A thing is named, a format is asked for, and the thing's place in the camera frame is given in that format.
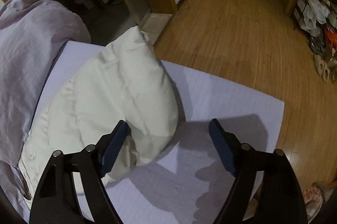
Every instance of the metal screw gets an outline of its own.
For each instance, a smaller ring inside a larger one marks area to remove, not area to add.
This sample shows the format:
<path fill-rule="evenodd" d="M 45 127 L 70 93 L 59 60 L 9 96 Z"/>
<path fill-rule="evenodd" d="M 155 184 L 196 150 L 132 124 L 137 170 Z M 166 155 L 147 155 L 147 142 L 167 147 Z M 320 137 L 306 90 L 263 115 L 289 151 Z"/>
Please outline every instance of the metal screw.
<path fill-rule="evenodd" d="M 60 150 L 55 150 L 54 152 L 53 152 L 53 157 L 54 158 L 56 158 L 56 157 L 58 157 L 59 155 L 61 155 L 61 151 Z"/>
<path fill-rule="evenodd" d="M 88 152 L 91 152 L 91 151 L 94 151 L 95 148 L 96 148 L 95 145 L 89 144 L 89 145 L 85 148 L 85 150 L 88 151 Z"/>
<path fill-rule="evenodd" d="M 279 155 L 279 156 L 284 155 L 284 152 L 283 152 L 283 150 L 281 150 L 281 149 L 275 149 L 275 153 L 276 153 L 277 155 Z"/>
<path fill-rule="evenodd" d="M 249 151 L 251 146 L 248 143 L 242 143 L 241 144 L 241 149 Z"/>

